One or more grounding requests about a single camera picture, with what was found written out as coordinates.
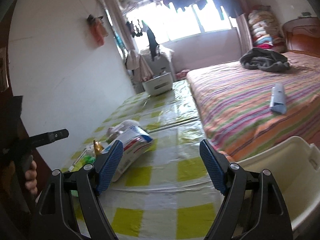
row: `finger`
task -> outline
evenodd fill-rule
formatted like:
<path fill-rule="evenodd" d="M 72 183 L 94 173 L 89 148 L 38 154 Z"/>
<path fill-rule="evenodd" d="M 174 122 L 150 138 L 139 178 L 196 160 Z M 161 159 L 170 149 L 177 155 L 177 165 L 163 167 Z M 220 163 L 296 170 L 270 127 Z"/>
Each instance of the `finger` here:
<path fill-rule="evenodd" d="M 35 161 L 32 161 L 32 163 L 31 163 L 31 165 L 30 165 L 30 169 L 33 170 L 33 171 L 35 171 L 36 168 L 37 168 L 36 162 L 35 162 Z"/>
<path fill-rule="evenodd" d="M 30 190 L 30 193 L 31 193 L 32 195 L 37 195 L 37 193 L 38 193 L 37 187 L 35 187 L 35 188 L 33 188 L 32 190 Z"/>
<path fill-rule="evenodd" d="M 26 180 L 33 180 L 37 177 L 37 172 L 28 170 L 26 171 L 25 177 L 26 177 Z"/>
<path fill-rule="evenodd" d="M 27 181 L 25 185 L 26 185 L 26 189 L 27 190 L 34 189 L 37 186 L 37 180 L 34 179 L 34 180 L 31 180 L 31 181 Z"/>

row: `striped bedspread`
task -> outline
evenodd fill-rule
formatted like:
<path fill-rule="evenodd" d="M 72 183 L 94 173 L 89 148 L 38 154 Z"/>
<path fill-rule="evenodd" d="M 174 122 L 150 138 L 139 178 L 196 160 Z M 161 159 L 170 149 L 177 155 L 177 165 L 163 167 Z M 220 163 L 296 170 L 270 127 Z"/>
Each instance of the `striped bedspread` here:
<path fill-rule="evenodd" d="M 286 73 L 247 70 L 238 61 L 188 73 L 206 136 L 235 161 L 294 135 L 319 145 L 320 58 L 284 55 L 292 66 Z M 285 87 L 285 115 L 269 109 L 275 83 Z"/>

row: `green checkered pattern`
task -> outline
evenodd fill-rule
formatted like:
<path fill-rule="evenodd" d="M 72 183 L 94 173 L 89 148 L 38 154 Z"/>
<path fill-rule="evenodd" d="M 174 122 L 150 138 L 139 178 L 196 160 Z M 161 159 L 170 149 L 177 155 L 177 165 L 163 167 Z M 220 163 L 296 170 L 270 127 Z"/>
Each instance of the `green checkered pattern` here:
<path fill-rule="evenodd" d="M 189 122 L 199 118 L 187 81 L 173 84 L 172 90 L 156 97 L 146 92 L 130 97 L 114 111 L 96 130 L 83 141 L 82 145 L 71 154 L 62 171 L 68 170 L 93 140 L 105 142 L 109 127 L 116 126 L 127 119 L 136 120 L 149 133 L 161 130 L 168 125 Z"/>
<path fill-rule="evenodd" d="M 199 156 L 200 121 L 150 134 L 155 143 L 100 196 L 120 240 L 204 239 L 222 203 Z M 80 206 L 81 232 L 89 236 Z"/>
<path fill-rule="evenodd" d="M 80 146 L 66 169 L 108 127 L 135 119 L 154 143 L 99 197 L 120 240 L 203 239 L 222 203 L 199 156 L 205 138 L 186 81 L 157 97 L 141 93 L 127 99 Z M 89 236 L 75 199 L 79 228 Z"/>

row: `window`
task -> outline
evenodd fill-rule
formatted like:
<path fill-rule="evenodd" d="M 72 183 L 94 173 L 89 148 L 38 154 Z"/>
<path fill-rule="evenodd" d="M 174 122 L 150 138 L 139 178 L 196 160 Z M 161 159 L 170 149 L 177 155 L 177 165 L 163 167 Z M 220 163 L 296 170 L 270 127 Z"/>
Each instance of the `window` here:
<path fill-rule="evenodd" d="M 230 30 L 236 27 L 236 20 L 228 17 L 221 7 L 224 20 L 220 19 L 217 8 L 212 0 L 207 0 L 206 6 L 199 10 L 197 5 L 190 5 L 183 12 L 181 8 L 174 8 L 173 3 L 156 6 L 150 3 L 127 13 L 127 18 L 138 25 L 138 20 L 143 20 L 153 31 L 158 43 L 173 41 L 194 34 Z M 149 45 L 147 35 L 134 38 L 138 48 L 144 49 Z"/>

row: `white container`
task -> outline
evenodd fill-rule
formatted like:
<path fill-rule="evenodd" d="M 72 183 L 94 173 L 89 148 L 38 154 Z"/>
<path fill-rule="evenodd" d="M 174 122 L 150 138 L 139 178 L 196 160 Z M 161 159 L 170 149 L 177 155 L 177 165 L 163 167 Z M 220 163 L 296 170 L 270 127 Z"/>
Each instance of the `white container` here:
<path fill-rule="evenodd" d="M 144 90 L 151 96 L 160 95 L 172 89 L 171 73 L 166 73 L 142 83 Z"/>
<path fill-rule="evenodd" d="M 272 172 L 288 208 L 294 239 L 319 215 L 320 151 L 314 144 L 293 136 L 239 165 L 247 171 Z"/>

